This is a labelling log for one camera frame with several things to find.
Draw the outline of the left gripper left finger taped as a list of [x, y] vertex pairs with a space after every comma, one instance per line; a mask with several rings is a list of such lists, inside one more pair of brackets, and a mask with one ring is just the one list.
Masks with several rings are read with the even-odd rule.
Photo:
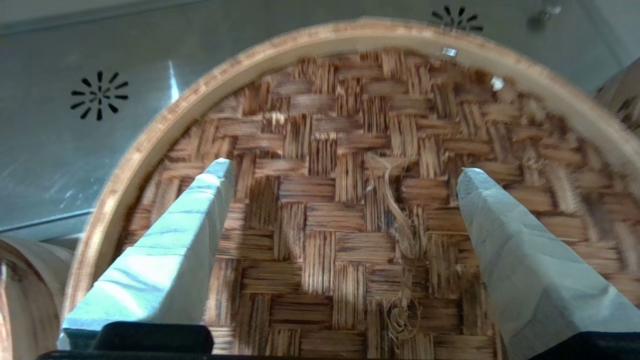
[[218, 158], [99, 276], [61, 326], [61, 349], [104, 326], [198, 325], [234, 196], [235, 166]]

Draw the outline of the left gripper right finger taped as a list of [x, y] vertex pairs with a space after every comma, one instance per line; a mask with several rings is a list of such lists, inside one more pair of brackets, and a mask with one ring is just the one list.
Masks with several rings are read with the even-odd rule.
[[640, 310], [479, 168], [459, 210], [509, 360], [640, 360]]

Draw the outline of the woven bamboo steamer lid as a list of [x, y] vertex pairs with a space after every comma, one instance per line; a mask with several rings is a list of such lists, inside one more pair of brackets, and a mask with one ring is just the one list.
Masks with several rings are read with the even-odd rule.
[[73, 251], [0, 235], [0, 360], [57, 350]]
[[236, 185], [204, 323], [217, 354], [505, 360], [455, 193], [504, 186], [640, 308], [640, 142], [548, 68], [389, 19], [298, 29], [220, 64], [122, 157], [70, 313], [217, 158]]

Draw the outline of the bamboo steamer stack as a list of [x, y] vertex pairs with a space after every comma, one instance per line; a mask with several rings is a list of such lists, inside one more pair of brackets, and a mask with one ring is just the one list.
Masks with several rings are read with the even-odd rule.
[[594, 98], [631, 132], [640, 132], [640, 57], [606, 80]]

